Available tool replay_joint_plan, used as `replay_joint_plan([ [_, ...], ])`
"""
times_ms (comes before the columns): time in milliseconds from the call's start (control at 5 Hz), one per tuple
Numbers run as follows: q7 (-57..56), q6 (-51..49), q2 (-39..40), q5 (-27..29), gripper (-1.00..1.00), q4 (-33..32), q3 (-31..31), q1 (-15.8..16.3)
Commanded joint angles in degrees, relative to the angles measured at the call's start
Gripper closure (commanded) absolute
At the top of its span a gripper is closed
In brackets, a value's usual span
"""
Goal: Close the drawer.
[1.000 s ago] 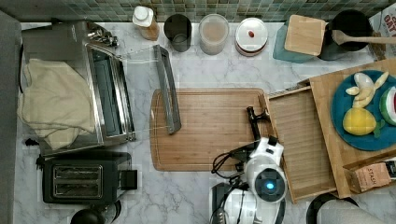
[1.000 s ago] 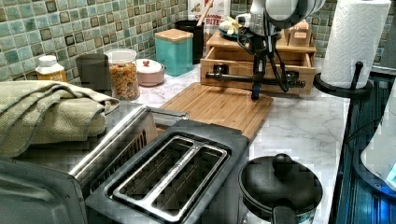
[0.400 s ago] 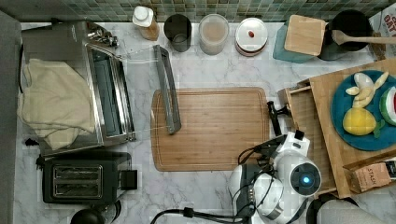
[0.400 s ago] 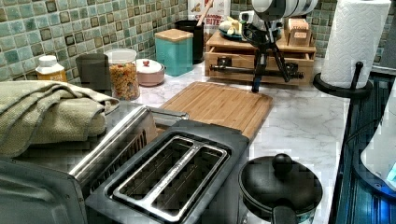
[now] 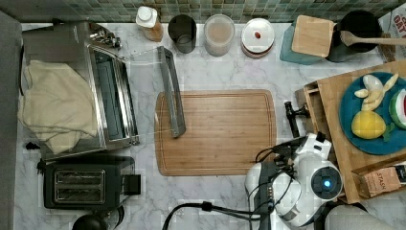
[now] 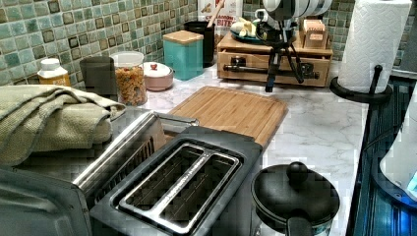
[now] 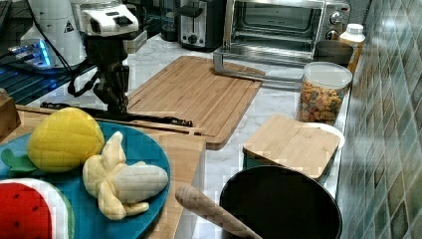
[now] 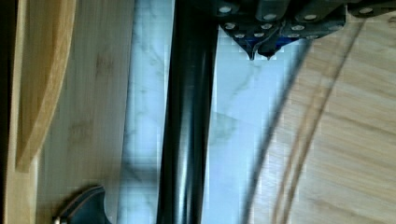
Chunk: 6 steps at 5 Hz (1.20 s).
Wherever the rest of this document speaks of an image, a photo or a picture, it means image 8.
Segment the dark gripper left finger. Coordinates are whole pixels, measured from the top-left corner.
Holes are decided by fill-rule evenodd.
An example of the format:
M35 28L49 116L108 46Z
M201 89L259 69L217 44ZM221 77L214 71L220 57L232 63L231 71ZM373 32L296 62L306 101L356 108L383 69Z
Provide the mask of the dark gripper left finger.
M256 53L269 60L281 49L284 0L219 0L218 18L220 27L250 60Z

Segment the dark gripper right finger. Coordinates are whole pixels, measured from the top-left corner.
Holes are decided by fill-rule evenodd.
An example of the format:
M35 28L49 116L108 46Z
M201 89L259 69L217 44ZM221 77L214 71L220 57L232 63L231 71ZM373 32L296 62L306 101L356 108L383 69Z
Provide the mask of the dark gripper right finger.
M259 0L257 19L268 37L257 52L270 59L299 39L317 39L342 29L347 13L367 19L393 12L395 0Z

